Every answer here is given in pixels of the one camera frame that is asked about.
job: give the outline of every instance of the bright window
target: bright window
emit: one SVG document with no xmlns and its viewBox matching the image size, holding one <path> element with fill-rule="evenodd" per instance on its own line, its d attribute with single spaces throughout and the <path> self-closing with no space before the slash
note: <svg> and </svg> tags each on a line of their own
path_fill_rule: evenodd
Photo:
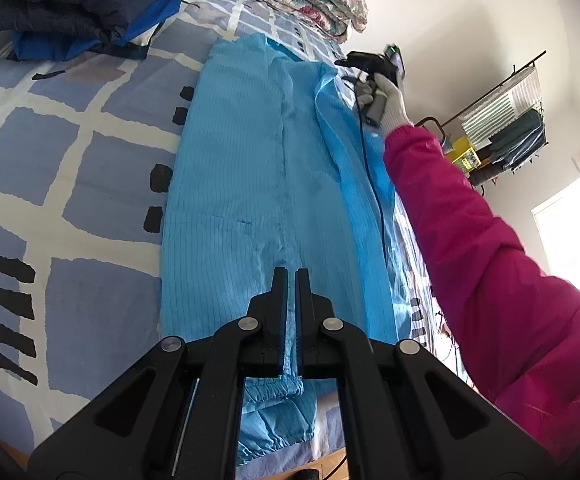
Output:
<svg viewBox="0 0 580 480">
<path fill-rule="evenodd" d="M 532 210 L 550 271 L 580 290 L 580 179 Z"/>
</svg>

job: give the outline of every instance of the glove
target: glove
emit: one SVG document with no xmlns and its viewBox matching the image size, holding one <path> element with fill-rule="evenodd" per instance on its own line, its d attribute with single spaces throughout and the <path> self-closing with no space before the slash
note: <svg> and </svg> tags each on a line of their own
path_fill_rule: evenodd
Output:
<svg viewBox="0 0 580 480">
<path fill-rule="evenodd" d="M 412 121 L 406 114 L 401 90 L 386 76 L 381 74 L 374 74 L 374 82 L 388 96 L 384 115 L 381 118 L 381 131 L 384 134 L 384 139 L 399 126 L 413 126 Z"/>
</svg>

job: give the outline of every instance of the metal screw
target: metal screw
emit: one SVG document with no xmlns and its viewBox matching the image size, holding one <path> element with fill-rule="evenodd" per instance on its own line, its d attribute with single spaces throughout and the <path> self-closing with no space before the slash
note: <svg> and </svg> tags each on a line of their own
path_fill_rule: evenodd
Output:
<svg viewBox="0 0 580 480">
<path fill-rule="evenodd" d="M 161 350 L 164 352 L 176 352 L 179 348 L 181 348 L 181 339 L 173 335 L 161 341 Z"/>
<path fill-rule="evenodd" d="M 399 343 L 399 350 L 406 355 L 414 355 L 419 352 L 421 345 L 412 339 L 404 339 Z"/>
<path fill-rule="evenodd" d="M 341 330 L 343 328 L 343 321 L 338 317 L 328 317 L 323 320 L 323 327 L 324 329 L 330 330 L 331 332 L 336 332 L 337 330 Z"/>
<path fill-rule="evenodd" d="M 239 328 L 241 330 L 254 330 L 257 326 L 259 326 L 259 321 L 253 317 L 242 317 L 239 320 Z"/>
</svg>

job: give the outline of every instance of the magenta jacket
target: magenta jacket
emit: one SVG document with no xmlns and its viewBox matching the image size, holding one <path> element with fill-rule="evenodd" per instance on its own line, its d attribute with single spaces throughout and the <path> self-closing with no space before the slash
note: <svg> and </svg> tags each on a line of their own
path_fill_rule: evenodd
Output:
<svg viewBox="0 0 580 480">
<path fill-rule="evenodd" d="M 580 444 L 580 291 L 542 273 L 427 130 L 395 130 L 384 162 L 472 380 L 563 462 Z"/>
</svg>

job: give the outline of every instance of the patterned bed sheet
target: patterned bed sheet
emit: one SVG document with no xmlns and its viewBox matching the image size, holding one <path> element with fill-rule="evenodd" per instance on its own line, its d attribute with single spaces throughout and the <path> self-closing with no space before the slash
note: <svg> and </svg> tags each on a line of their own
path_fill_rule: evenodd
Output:
<svg viewBox="0 0 580 480">
<path fill-rule="evenodd" d="M 336 43 L 255 0 L 184 0 L 141 62 L 88 53 L 55 64 L 0 57 L 0 439 L 7 444 L 32 452 L 160 339 L 161 218 L 181 132 L 173 116 L 189 105 L 214 42 L 253 32 L 304 59 L 342 57 Z M 416 254 L 407 229 L 404 243 Z M 427 275 L 414 267 L 408 287 L 421 298 L 415 284 Z M 425 302 L 414 308 L 415 330 L 428 311 Z M 414 336 L 425 341 L 425 332 Z M 239 475 L 260 478 L 339 449 L 336 396 L 320 400 L 316 435 Z"/>
</svg>

